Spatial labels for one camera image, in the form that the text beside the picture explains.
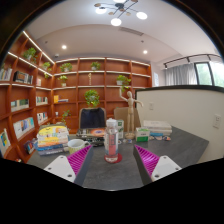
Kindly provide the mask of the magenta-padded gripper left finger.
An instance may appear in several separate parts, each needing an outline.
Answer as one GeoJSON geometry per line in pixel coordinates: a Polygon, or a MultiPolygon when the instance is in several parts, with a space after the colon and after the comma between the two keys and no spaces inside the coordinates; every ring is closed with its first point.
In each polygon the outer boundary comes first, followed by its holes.
{"type": "Polygon", "coordinates": [[[82,186],[92,156],[93,146],[88,145],[68,157],[58,156],[44,170],[82,186]]]}

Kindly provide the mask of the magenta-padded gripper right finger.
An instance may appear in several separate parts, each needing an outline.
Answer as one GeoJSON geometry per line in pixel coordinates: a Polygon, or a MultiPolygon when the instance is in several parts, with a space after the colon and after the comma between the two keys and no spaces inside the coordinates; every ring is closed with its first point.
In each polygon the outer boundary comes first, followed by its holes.
{"type": "Polygon", "coordinates": [[[167,155],[157,156],[138,145],[134,146],[133,155],[144,185],[181,170],[181,167],[167,155]]]}

